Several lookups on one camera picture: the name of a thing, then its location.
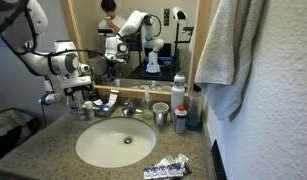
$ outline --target cup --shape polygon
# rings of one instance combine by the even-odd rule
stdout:
[[[115,80],[114,80],[114,85],[115,85],[116,87],[120,87],[120,85],[121,85],[120,80],[119,80],[119,79],[115,79]]]
[[[153,118],[154,122],[158,126],[162,126],[166,123],[169,106],[165,103],[158,102],[153,104]]]
[[[92,109],[93,108],[93,102],[92,101],[85,101],[84,103],[86,109]]]

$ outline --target soap dispenser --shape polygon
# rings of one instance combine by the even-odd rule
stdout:
[[[152,119],[152,99],[148,90],[145,91],[144,99],[142,100],[142,116],[144,119]]]
[[[159,88],[156,86],[156,82],[154,80],[152,81],[152,85],[150,86],[150,89],[151,90],[156,90],[156,91],[159,90]]]

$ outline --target sink drain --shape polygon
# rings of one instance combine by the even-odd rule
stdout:
[[[132,141],[133,141],[133,139],[131,137],[127,137],[127,138],[124,139],[125,144],[131,144]]]

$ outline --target faucet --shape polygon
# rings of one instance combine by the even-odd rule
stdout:
[[[131,99],[126,100],[126,107],[122,109],[122,117],[128,117],[134,113],[142,113],[141,110],[137,109],[134,102]]]

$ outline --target black bag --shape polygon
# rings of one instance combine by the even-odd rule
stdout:
[[[25,110],[10,108],[0,111],[0,158],[40,128],[40,120]]]

